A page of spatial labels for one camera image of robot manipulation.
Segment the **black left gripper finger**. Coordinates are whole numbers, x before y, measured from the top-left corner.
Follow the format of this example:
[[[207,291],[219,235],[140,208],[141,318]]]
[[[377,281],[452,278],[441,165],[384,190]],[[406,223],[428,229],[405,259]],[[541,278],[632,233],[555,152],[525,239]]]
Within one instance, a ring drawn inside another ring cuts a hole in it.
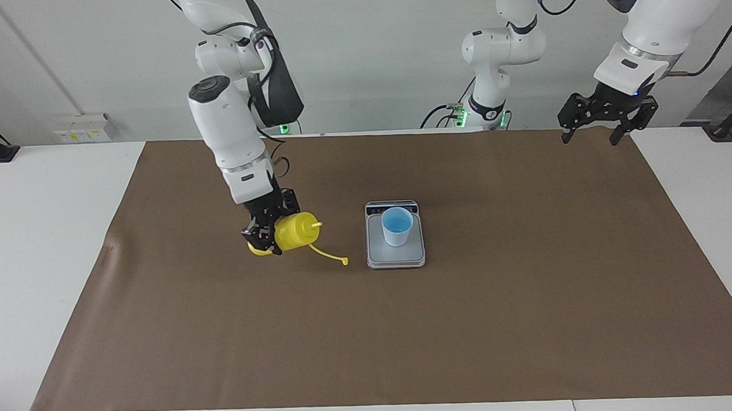
[[[558,124],[564,131],[561,135],[564,144],[569,144],[577,129],[584,128],[592,123],[590,102],[591,98],[584,97],[579,93],[572,93],[562,106],[562,110],[558,112]]]
[[[612,130],[612,133],[609,136],[610,144],[612,146],[617,146],[618,142],[620,142],[626,134],[647,128],[658,108],[658,103],[655,98],[647,96],[646,99],[641,101],[633,115],[619,115],[617,121],[619,121],[620,124]]]

